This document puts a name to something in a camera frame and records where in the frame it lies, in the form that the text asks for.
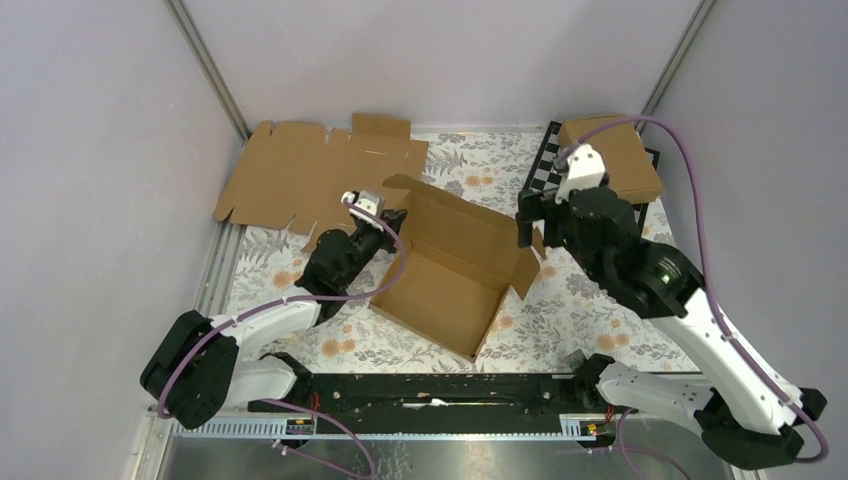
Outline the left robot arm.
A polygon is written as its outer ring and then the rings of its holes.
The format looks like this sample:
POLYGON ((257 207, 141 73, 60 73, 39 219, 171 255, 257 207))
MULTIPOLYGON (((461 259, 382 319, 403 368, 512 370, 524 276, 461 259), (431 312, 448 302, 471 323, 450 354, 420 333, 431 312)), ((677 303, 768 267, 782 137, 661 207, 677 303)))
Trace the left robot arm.
POLYGON ((399 236, 407 210, 373 216, 354 207, 351 213, 354 231, 321 234, 301 277, 281 298, 235 315, 189 310, 174 321, 140 375, 160 417, 193 429, 242 403, 275 400, 288 411, 307 404, 311 387, 291 362, 273 354, 254 360, 252 354, 332 318, 354 300, 347 289, 378 251, 408 258, 399 236))

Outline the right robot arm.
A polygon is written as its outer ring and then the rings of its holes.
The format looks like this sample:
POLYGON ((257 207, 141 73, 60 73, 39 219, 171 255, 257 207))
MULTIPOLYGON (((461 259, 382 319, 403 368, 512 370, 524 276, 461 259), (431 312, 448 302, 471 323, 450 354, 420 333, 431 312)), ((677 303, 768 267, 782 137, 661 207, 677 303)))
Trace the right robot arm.
POLYGON ((524 190, 516 223, 520 246, 541 240, 566 249, 590 280, 664 332, 706 378, 701 385, 675 381, 595 354, 574 373, 579 407, 597 412, 611 404, 673 422, 744 470, 801 461, 798 428, 819 418, 824 395, 786 381, 756 355, 711 308, 698 268, 677 248, 645 239, 627 201, 606 187, 563 201, 524 190))

